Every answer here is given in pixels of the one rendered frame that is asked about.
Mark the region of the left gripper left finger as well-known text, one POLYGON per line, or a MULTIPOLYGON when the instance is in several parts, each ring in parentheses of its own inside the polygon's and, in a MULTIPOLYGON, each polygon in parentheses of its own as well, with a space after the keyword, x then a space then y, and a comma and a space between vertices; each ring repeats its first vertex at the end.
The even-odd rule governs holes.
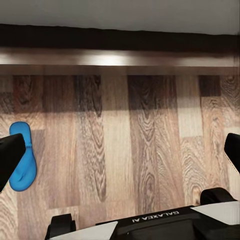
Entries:
POLYGON ((22 133, 0 138, 0 192, 26 152, 22 133))

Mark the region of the sandal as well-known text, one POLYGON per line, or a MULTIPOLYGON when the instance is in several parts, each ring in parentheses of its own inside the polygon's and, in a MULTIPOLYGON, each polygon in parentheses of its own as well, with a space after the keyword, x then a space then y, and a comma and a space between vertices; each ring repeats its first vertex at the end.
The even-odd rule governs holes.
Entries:
POLYGON ((10 135, 22 133, 26 152, 9 179, 10 187, 15 191, 26 190, 35 180, 37 164, 33 152, 31 129, 26 122, 15 122, 10 126, 10 135))

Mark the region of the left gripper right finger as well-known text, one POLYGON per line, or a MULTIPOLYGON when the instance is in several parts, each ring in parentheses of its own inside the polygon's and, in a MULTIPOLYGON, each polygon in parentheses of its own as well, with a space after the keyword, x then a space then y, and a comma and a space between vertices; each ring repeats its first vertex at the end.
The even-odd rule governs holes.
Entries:
POLYGON ((225 140, 224 151, 230 158, 233 165, 240 173, 240 135, 235 133, 228 133, 225 140))

